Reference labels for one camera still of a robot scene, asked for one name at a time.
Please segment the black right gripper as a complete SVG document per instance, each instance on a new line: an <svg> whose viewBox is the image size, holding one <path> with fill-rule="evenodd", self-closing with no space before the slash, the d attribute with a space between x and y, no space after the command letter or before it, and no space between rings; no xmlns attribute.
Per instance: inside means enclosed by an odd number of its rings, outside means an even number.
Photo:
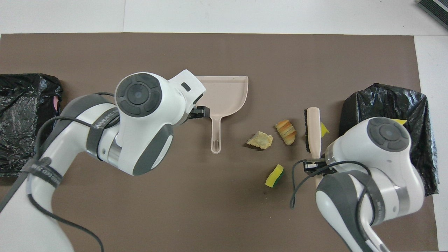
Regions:
<svg viewBox="0 0 448 252"><path fill-rule="evenodd" d="M323 167L326 167L327 163L326 160L321 159L306 159L303 163L303 170L306 174L312 174L316 170L319 170L320 172L318 174L328 174L328 168L323 169Z"/></svg>

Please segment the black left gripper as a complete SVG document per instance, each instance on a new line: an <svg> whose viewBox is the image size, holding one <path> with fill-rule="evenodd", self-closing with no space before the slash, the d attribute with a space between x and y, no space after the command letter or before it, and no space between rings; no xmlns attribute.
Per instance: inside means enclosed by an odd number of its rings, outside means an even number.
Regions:
<svg viewBox="0 0 448 252"><path fill-rule="evenodd" d="M208 107L193 107L189 113L189 119L209 118L210 109Z"/></svg>

